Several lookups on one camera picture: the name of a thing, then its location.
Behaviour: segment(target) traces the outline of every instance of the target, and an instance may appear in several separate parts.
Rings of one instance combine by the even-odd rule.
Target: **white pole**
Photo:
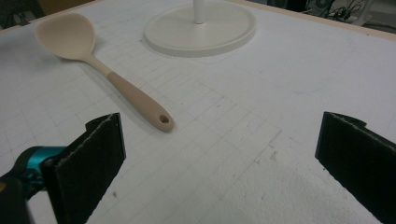
[[[193,0],[194,22],[196,24],[205,23],[205,0]]]

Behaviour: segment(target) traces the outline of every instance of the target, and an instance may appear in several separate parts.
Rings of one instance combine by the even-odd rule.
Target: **ladle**
[[[53,54],[83,61],[101,72],[149,123],[164,132],[172,130],[174,122],[162,106],[92,55],[95,31],[87,18],[70,13],[48,19],[37,26],[35,37]]]

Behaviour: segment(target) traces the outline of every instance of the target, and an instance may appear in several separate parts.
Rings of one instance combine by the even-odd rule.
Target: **spoon handle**
[[[149,123],[164,132],[172,130],[172,117],[156,101],[113,71],[106,77]]]

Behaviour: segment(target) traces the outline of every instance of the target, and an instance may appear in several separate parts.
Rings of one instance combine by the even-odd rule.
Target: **white base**
[[[237,49],[255,34],[256,19],[230,3],[205,3],[205,23],[191,6],[171,9],[148,22],[145,38],[155,50],[177,57],[205,57]]]

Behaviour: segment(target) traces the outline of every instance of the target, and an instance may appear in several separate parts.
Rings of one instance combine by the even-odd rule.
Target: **handle hole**
[[[161,123],[169,123],[169,118],[165,115],[160,115],[160,121]]]

